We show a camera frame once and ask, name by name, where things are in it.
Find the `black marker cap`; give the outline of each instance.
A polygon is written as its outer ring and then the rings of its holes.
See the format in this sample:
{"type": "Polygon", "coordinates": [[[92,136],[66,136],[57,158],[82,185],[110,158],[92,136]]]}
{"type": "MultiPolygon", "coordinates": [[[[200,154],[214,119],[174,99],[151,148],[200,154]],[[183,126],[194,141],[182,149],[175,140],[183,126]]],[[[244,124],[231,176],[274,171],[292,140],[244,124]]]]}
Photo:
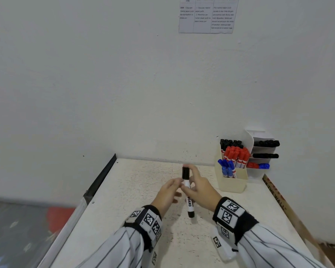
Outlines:
{"type": "Polygon", "coordinates": [[[184,180],[190,179],[190,169],[188,167],[183,167],[183,179],[184,180]]]}

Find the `paper sign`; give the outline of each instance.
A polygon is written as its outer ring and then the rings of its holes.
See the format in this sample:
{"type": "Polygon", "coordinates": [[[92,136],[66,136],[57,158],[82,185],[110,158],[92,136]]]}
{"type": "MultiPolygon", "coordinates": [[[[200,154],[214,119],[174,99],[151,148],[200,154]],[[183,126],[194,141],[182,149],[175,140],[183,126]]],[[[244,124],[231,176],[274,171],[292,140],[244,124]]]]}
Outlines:
{"type": "Polygon", "coordinates": [[[238,0],[180,0],[179,33],[232,33],[238,0]]]}

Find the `beige pen holder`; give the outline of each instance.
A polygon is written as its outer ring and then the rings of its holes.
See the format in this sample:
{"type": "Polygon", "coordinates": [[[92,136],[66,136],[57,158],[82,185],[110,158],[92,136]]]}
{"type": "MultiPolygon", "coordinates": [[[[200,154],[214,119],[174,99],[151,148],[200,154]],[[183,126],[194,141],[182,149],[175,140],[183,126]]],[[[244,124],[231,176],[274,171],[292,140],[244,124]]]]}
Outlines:
{"type": "Polygon", "coordinates": [[[236,168],[237,179],[225,178],[222,175],[222,166],[218,163],[219,159],[223,159],[220,145],[218,145],[215,155],[215,172],[219,189],[224,192],[242,193],[247,186],[247,170],[236,168]]]}

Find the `black whiteboard marker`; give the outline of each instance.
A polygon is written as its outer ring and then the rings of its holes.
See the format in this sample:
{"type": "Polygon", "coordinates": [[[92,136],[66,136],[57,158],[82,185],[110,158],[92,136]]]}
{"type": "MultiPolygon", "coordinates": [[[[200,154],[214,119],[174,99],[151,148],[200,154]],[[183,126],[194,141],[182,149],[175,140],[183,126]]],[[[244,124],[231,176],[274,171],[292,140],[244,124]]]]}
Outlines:
{"type": "MultiPolygon", "coordinates": [[[[183,180],[184,185],[188,188],[190,187],[190,169],[188,167],[183,167],[183,180]]],[[[190,197],[186,197],[186,203],[188,205],[188,215],[190,218],[195,217],[194,204],[192,203],[192,199],[190,197]]]]}

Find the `speckled table surface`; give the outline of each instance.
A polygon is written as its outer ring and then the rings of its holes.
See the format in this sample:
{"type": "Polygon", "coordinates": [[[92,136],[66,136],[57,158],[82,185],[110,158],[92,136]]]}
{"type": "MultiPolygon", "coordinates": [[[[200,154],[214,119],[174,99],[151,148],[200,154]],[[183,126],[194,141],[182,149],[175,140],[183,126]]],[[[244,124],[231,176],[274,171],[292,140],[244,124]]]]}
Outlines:
{"type": "MultiPolygon", "coordinates": [[[[117,159],[91,203],[67,239],[53,268],[75,267],[95,251],[134,208],[149,204],[170,178],[181,177],[181,164],[117,159]]],[[[212,166],[198,166],[202,176],[218,188],[212,166]]],[[[248,183],[244,193],[221,192],[269,225],[290,243],[308,252],[302,239],[262,181],[248,183]]],[[[215,250],[210,228],[212,212],[196,205],[195,219],[188,218],[183,200],[166,213],[156,267],[245,267],[239,260],[223,263],[215,250]]]]}

